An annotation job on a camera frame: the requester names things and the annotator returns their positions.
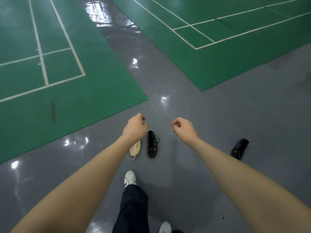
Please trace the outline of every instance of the person's left hand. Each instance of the person's left hand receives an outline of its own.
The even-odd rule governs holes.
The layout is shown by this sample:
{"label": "person's left hand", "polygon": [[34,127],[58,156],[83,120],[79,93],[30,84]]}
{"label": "person's left hand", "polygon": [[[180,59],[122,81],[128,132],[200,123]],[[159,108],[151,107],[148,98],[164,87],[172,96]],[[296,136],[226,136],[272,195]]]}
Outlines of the person's left hand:
{"label": "person's left hand", "polygon": [[122,135],[131,139],[134,144],[141,140],[148,132],[148,125],[144,122],[144,120],[146,120],[146,117],[141,113],[138,113],[136,116],[132,117],[123,129]]}

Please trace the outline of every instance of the white sneaker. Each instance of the white sneaker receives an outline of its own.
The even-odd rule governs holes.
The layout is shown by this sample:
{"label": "white sneaker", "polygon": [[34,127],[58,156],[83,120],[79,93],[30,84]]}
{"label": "white sneaker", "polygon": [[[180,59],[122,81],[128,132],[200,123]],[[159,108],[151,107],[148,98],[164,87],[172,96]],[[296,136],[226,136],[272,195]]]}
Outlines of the white sneaker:
{"label": "white sneaker", "polygon": [[124,187],[130,184],[136,185],[136,177],[133,171],[128,171],[124,177]]}
{"label": "white sneaker", "polygon": [[162,223],[159,233],[172,233],[171,225],[168,222]]}

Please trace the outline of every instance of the green floor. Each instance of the green floor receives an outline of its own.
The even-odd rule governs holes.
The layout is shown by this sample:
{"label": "green floor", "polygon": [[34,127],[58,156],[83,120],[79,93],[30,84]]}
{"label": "green floor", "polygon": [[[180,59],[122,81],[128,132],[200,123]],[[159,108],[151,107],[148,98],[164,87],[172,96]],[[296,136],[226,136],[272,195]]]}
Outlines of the green floor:
{"label": "green floor", "polygon": [[0,39],[0,162],[148,99],[77,0],[0,0]]}
{"label": "green floor", "polygon": [[311,42],[311,0],[113,1],[201,91]]}

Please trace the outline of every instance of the hand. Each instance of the hand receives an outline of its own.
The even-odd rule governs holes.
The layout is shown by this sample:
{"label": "hand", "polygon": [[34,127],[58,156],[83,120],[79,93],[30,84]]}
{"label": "hand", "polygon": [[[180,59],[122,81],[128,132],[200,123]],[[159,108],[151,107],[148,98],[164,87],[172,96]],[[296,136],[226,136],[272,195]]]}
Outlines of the hand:
{"label": "hand", "polygon": [[138,113],[136,116],[132,117],[123,129],[122,135],[131,139],[134,144],[141,140],[148,131],[148,126],[144,120],[146,120],[146,117],[141,113]]}
{"label": "hand", "polygon": [[173,132],[188,145],[190,145],[193,140],[199,138],[192,122],[187,119],[177,118],[172,122],[172,126]]}

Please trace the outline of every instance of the white court line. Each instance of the white court line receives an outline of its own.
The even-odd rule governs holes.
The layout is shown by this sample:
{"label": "white court line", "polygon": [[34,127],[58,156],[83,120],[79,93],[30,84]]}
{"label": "white court line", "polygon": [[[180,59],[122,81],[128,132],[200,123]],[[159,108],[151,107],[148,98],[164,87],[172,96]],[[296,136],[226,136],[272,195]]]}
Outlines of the white court line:
{"label": "white court line", "polygon": [[[49,55],[49,54],[61,52],[61,51],[64,51],[64,50],[71,50],[71,48],[65,48],[65,49],[61,49],[61,50],[51,51],[51,52],[48,52],[48,53],[44,53],[42,55]],[[13,63],[21,62],[21,61],[26,61],[26,60],[37,58],[37,57],[39,57],[39,55],[23,58],[23,59],[16,60],[16,61],[10,61],[10,62],[6,62],[6,63],[2,63],[2,64],[0,64],[0,66],[9,65],[9,64],[13,64]]]}
{"label": "white court line", "polygon": [[168,11],[169,13],[171,13],[172,15],[174,15],[175,17],[177,17],[178,19],[180,19],[181,21],[183,21],[184,23],[187,24],[187,26],[190,26],[191,28],[193,28],[195,31],[197,31],[198,33],[202,34],[204,37],[208,38],[210,41],[215,42],[213,39],[211,39],[210,37],[206,36],[204,33],[202,33],[201,31],[197,30],[195,27],[193,27],[192,25],[190,25],[189,23],[187,23],[186,21],[184,21],[182,18],[180,18],[179,16],[175,15],[173,12],[171,12],[169,9],[166,9],[164,6],[162,6],[160,3],[157,3],[155,0],[152,0],[154,3],[158,4],[159,6],[161,6],[164,10]]}
{"label": "white court line", "polygon": [[[247,12],[256,11],[256,10],[263,9],[263,8],[266,8],[266,7],[276,6],[276,5],[280,5],[280,4],[284,4],[284,3],[288,3],[288,2],[292,2],[292,1],[297,1],[297,0],[289,0],[289,1],[284,1],[284,2],[280,2],[280,3],[271,4],[271,5],[268,5],[268,6],[262,6],[262,7],[259,7],[259,8],[256,8],[256,9],[252,9],[252,10],[249,10],[249,11],[243,11],[243,12],[239,12],[239,13],[232,14],[232,15],[226,15],[226,16],[219,17],[219,18],[216,18],[216,19],[223,19],[223,18],[227,18],[227,17],[230,17],[230,16],[234,16],[234,15],[240,15],[240,14],[244,14],[244,13],[247,13]],[[193,24],[185,25],[185,26],[182,26],[182,27],[179,27],[179,28],[174,28],[173,30],[177,30],[177,29],[181,29],[181,28],[185,28],[185,27],[192,27],[193,25],[207,23],[207,22],[210,22],[210,21],[214,21],[216,19],[210,19],[210,20],[199,22],[199,23],[193,23]]]}
{"label": "white court line", "polygon": [[253,29],[253,30],[250,30],[250,31],[247,31],[247,32],[238,34],[238,35],[234,35],[234,36],[229,37],[229,38],[226,38],[226,39],[221,39],[221,40],[216,41],[216,42],[214,42],[214,43],[210,43],[210,44],[207,44],[207,45],[205,45],[205,46],[200,46],[200,47],[196,48],[196,50],[199,50],[199,49],[201,49],[201,48],[204,48],[204,47],[207,47],[207,46],[210,46],[210,45],[214,45],[214,44],[216,44],[216,43],[220,43],[220,42],[223,42],[223,41],[225,41],[225,40],[232,39],[232,38],[235,38],[235,37],[238,37],[238,36],[247,34],[247,33],[251,33],[251,32],[254,32],[254,31],[263,29],[263,28],[267,28],[267,27],[270,27],[270,26],[274,26],[274,25],[276,25],[276,24],[283,23],[283,22],[289,21],[289,20],[291,20],[291,19],[295,19],[295,18],[304,16],[304,15],[308,15],[308,14],[310,14],[310,13],[311,13],[311,11],[310,11],[310,12],[307,12],[307,13],[304,13],[304,14],[302,14],[302,15],[297,15],[297,16],[294,16],[294,17],[292,17],[292,18],[282,20],[282,21],[277,22],[277,23],[273,23],[273,24],[270,24],[270,25],[267,25],[267,26],[264,26],[264,27],[256,28],[256,29]]}
{"label": "white court line", "polygon": [[184,39],[181,35],[179,35],[176,31],[174,31],[171,27],[169,27],[166,23],[164,23],[162,20],[160,20],[158,17],[156,17],[154,14],[152,14],[148,9],[146,9],[142,4],[140,4],[138,1],[133,0],[138,5],[140,5],[144,10],[146,10],[150,15],[155,17],[158,21],[160,21],[162,24],[164,24],[166,27],[168,27],[174,34],[176,34],[178,37],[180,37],[185,43],[187,43],[189,46],[191,46],[193,49],[196,49],[193,45],[191,45],[186,39]]}
{"label": "white court line", "polygon": [[68,43],[69,43],[69,46],[70,46],[70,48],[71,48],[71,50],[72,50],[72,53],[73,53],[73,55],[75,56],[76,62],[77,62],[77,64],[78,64],[78,66],[79,66],[79,69],[80,69],[82,75],[84,76],[84,75],[85,75],[84,69],[83,69],[83,67],[82,67],[82,65],[81,65],[81,62],[80,62],[80,60],[79,60],[79,58],[78,58],[78,55],[77,55],[75,49],[73,48],[73,45],[72,45],[72,43],[71,43],[71,40],[70,40],[70,38],[69,38],[69,36],[68,36],[68,34],[67,34],[67,31],[66,31],[66,29],[65,29],[65,27],[64,27],[64,25],[63,25],[63,22],[62,22],[62,20],[61,20],[59,14],[58,14],[58,12],[57,12],[57,9],[56,9],[56,7],[55,7],[53,1],[50,0],[50,2],[51,2],[51,4],[52,4],[52,7],[53,7],[53,9],[54,9],[54,12],[55,12],[55,14],[56,14],[56,16],[57,16],[57,19],[58,19],[58,21],[59,21],[59,23],[60,23],[60,26],[62,27],[62,30],[63,30],[63,32],[64,32],[64,35],[66,36],[66,39],[67,39],[67,41],[68,41]]}
{"label": "white court line", "polygon": [[38,46],[38,52],[39,52],[39,57],[40,57],[40,64],[41,64],[41,68],[42,68],[44,83],[45,83],[46,86],[48,86],[49,85],[49,81],[48,81],[48,76],[47,76],[46,70],[45,70],[45,64],[44,64],[44,60],[43,60],[42,49],[41,49],[41,45],[40,45],[37,25],[36,25],[34,13],[33,13],[33,10],[32,10],[31,0],[28,0],[28,3],[29,3],[29,9],[30,9],[30,14],[31,14],[32,25],[34,26],[35,37],[36,37],[36,41],[37,41],[37,46]]}
{"label": "white court line", "polygon": [[45,88],[49,88],[49,87],[55,86],[55,85],[57,85],[57,84],[61,84],[61,83],[64,83],[64,82],[68,82],[68,81],[71,81],[71,80],[74,80],[74,79],[77,79],[77,78],[80,78],[80,77],[83,77],[83,76],[85,76],[85,75],[79,75],[79,76],[76,76],[76,77],[73,77],[73,78],[68,78],[68,79],[63,80],[63,81],[59,81],[59,82],[56,82],[56,83],[52,83],[52,84],[50,84],[49,86],[43,86],[43,87],[36,88],[36,89],[30,90],[30,91],[27,91],[27,92],[23,92],[23,93],[20,93],[20,94],[17,94],[17,95],[13,95],[13,96],[10,96],[10,97],[1,99],[1,100],[0,100],[0,103],[3,102],[3,101],[8,101],[8,100],[10,100],[10,99],[14,99],[14,98],[16,98],[16,97],[20,97],[20,96],[27,95],[27,94],[32,93],[32,92],[36,92],[36,91],[42,90],[42,89],[45,89]]}

